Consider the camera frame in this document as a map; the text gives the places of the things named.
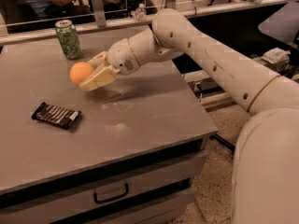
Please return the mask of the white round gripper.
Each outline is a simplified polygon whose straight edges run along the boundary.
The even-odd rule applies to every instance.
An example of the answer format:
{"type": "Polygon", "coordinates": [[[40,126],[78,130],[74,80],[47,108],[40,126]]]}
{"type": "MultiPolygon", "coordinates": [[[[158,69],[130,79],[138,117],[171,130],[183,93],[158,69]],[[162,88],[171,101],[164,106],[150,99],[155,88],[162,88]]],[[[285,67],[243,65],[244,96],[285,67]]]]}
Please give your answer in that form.
{"type": "Polygon", "coordinates": [[[128,38],[112,45],[108,52],[98,53],[88,61],[88,64],[96,69],[79,84],[83,91],[94,91],[105,87],[116,80],[118,73],[130,75],[140,68],[128,38]]]}

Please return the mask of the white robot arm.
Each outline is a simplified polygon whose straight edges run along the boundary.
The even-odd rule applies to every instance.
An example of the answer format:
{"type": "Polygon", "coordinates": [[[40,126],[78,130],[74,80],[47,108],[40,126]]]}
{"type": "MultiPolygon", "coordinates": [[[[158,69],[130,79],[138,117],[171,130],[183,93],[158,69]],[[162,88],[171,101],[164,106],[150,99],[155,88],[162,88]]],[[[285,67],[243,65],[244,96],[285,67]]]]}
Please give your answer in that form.
{"type": "Polygon", "coordinates": [[[299,84],[230,49],[166,8],[148,30],[93,57],[92,91],[182,51],[250,113],[236,142],[232,224],[299,224],[299,84]]]}

